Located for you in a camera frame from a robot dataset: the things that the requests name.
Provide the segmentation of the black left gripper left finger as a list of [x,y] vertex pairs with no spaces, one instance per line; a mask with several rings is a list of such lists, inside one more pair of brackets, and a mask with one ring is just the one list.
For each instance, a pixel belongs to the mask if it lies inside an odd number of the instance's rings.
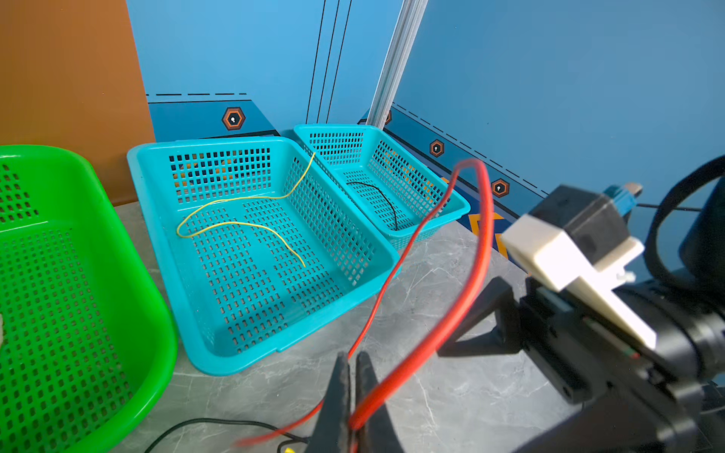
[[334,364],[323,406],[306,453],[349,453],[352,434],[349,428],[351,381],[349,359],[340,353]]

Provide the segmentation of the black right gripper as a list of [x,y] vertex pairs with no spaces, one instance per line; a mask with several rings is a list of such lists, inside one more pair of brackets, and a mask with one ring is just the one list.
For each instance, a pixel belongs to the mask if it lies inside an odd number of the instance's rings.
[[636,343],[570,292],[527,279],[522,296],[488,283],[438,349],[448,358],[525,353],[579,411],[523,445],[526,452],[691,452],[708,377],[708,298],[650,280],[617,289],[653,322]]

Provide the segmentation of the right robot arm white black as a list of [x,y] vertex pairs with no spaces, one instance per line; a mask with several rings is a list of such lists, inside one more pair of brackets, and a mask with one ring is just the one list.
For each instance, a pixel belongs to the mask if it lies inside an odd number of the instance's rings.
[[526,452],[691,452],[724,417],[724,160],[678,182],[648,236],[628,230],[641,187],[562,185],[502,240],[527,272],[481,291],[442,357],[524,352],[581,411]]

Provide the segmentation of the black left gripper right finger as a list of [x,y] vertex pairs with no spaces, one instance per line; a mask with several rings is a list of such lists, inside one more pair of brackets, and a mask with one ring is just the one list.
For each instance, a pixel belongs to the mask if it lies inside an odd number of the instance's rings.
[[[361,352],[355,362],[355,404],[360,406],[364,399],[379,384],[370,356]],[[381,405],[355,432],[355,452],[360,453],[403,453],[391,417],[385,404]]]

